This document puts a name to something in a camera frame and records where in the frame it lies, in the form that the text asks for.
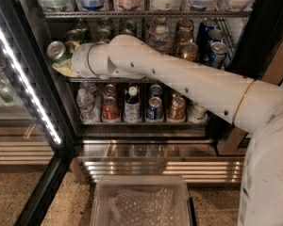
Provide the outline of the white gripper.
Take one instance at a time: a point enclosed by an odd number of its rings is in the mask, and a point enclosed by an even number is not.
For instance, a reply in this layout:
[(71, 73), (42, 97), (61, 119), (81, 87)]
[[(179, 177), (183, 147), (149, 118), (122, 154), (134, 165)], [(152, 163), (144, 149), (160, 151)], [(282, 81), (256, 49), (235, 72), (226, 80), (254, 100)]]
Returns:
[(93, 47), (93, 43), (83, 43), (79, 45), (77, 41), (70, 40), (66, 41), (65, 45), (69, 52), (73, 53), (71, 58), (72, 68), (69, 62), (64, 64), (53, 63), (52, 68), (67, 77), (75, 77), (74, 72), (82, 78), (96, 77), (96, 74), (89, 63), (89, 54)]

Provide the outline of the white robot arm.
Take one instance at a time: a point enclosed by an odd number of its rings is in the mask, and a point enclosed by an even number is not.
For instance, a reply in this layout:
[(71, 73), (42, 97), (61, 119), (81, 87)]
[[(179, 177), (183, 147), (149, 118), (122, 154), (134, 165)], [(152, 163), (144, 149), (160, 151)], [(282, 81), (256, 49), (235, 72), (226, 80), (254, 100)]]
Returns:
[(83, 78), (155, 78), (251, 134), (238, 226), (283, 226), (282, 87), (163, 55), (129, 35), (108, 44), (83, 43), (68, 65)]

